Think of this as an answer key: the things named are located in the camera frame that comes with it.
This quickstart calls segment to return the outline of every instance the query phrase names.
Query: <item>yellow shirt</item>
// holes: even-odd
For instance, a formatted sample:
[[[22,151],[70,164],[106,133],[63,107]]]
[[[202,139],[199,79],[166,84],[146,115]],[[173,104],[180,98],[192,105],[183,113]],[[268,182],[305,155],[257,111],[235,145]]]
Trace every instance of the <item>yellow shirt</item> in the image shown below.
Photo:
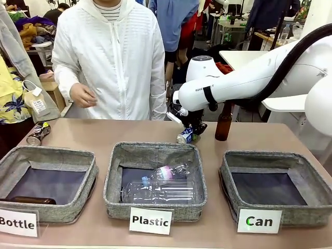
[[[24,105],[22,80],[14,67],[0,56],[0,125],[19,123],[31,117]]]

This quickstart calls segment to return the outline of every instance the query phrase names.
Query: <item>hand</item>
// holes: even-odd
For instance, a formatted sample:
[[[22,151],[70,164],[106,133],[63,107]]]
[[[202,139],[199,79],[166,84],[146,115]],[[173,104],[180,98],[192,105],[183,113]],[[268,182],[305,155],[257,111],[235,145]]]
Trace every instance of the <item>hand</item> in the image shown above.
[[[70,90],[70,96],[75,104],[81,108],[96,106],[97,103],[94,93],[81,83],[73,84]]]
[[[6,11],[11,11],[11,10],[16,10],[14,5],[7,6]]]

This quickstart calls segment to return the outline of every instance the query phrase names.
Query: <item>blue can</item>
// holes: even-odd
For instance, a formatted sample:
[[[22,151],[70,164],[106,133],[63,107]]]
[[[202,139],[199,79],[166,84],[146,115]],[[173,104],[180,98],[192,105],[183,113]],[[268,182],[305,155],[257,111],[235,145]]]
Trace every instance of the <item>blue can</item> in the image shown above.
[[[186,128],[177,136],[177,142],[179,144],[189,144],[193,140],[193,128]]]

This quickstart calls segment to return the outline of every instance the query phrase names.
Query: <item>gray basket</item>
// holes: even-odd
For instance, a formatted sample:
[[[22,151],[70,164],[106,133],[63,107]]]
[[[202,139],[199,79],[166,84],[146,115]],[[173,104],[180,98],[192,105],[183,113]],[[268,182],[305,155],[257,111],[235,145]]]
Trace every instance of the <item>gray basket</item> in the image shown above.
[[[156,169],[165,165],[193,162],[188,180],[196,186],[196,204],[120,203],[122,167]],[[208,197],[199,151],[193,145],[169,143],[118,143],[115,145],[106,175],[103,197],[111,218],[129,219],[130,207],[170,209],[174,221],[197,221]]]
[[[88,151],[64,148],[19,146],[0,160],[0,198],[5,199],[28,169],[85,172],[73,200],[65,205],[0,201],[0,208],[38,210],[41,223],[72,223],[79,216],[98,173],[95,156]],[[64,186],[59,185],[59,192]]]
[[[244,202],[232,173],[287,173],[307,205],[261,205]],[[301,155],[265,151],[227,151],[221,167],[233,210],[282,210],[283,226],[326,225],[332,213],[332,190],[311,163]]]

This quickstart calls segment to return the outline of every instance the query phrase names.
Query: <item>beer bottle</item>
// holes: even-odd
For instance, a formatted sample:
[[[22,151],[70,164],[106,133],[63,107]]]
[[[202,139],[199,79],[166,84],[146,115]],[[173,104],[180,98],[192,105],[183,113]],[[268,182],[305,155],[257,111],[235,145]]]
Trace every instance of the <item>beer bottle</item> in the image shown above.
[[[217,129],[215,133],[215,138],[218,141],[226,141],[232,123],[232,103],[226,101],[224,103],[224,108],[222,113],[218,118]]]

